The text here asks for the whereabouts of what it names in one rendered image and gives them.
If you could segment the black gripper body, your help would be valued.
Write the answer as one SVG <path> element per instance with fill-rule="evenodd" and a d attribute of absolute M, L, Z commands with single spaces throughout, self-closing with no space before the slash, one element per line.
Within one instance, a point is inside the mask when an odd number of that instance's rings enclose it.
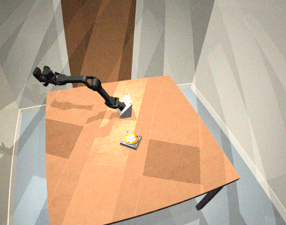
<path fill-rule="evenodd" d="M 49 83 L 47 83 L 46 77 L 41 73 L 41 69 L 40 69 L 39 67 L 36 67 L 36 68 L 35 68 L 35 70 L 34 70 L 34 72 L 33 72 L 33 75 L 34 75 L 35 77 L 39 78 L 43 83 L 45 82 L 45 83 L 43 84 L 45 87 L 49 85 Z"/>

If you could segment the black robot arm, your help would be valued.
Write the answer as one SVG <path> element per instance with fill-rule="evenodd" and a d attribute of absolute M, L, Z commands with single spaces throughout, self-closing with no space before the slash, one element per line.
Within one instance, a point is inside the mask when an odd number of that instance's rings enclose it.
<path fill-rule="evenodd" d="M 97 91 L 101 97 L 105 100 L 105 105 L 112 109 L 120 109 L 122 111 L 125 108 L 125 103 L 120 102 L 118 97 L 110 96 L 103 89 L 101 82 L 94 76 L 79 75 L 79 76 L 66 76 L 58 72 L 53 73 L 48 66 L 44 66 L 42 74 L 46 77 L 47 83 L 56 85 L 65 85 L 67 83 L 83 83 L 87 88 Z M 56 78 L 56 76 L 58 77 Z M 91 85 L 87 82 L 87 79 L 91 79 Z"/>

